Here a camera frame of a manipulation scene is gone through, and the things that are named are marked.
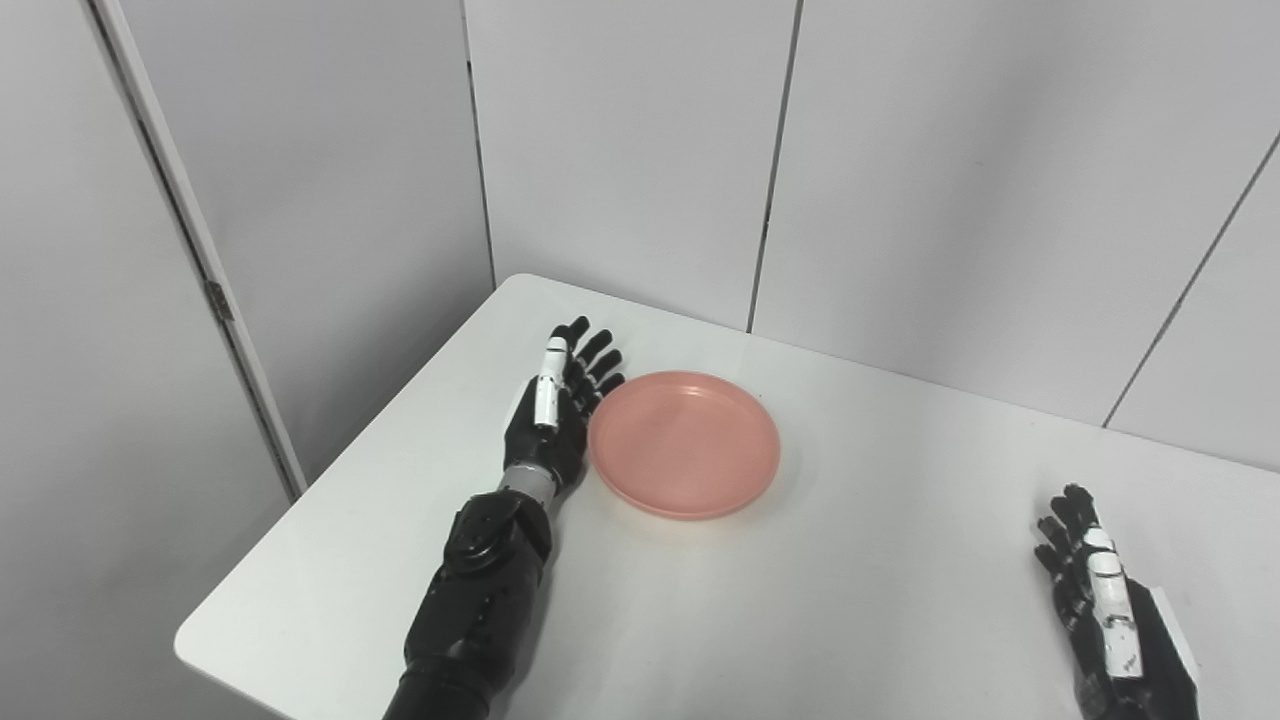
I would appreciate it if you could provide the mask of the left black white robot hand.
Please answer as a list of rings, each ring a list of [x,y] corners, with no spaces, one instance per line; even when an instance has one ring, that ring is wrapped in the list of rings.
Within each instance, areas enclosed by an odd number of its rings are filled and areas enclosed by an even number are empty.
[[[536,468],[552,495],[581,478],[588,427],[603,400],[625,383],[622,352],[608,329],[593,332],[588,316],[557,325],[504,433],[503,468]]]

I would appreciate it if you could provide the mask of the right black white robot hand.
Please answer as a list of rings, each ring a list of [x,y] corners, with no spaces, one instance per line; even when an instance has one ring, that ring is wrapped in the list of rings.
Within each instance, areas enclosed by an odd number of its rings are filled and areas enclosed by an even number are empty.
[[[1083,719],[1198,719],[1196,661],[1160,588],[1130,578],[1092,493],[1066,484],[1036,527]]]

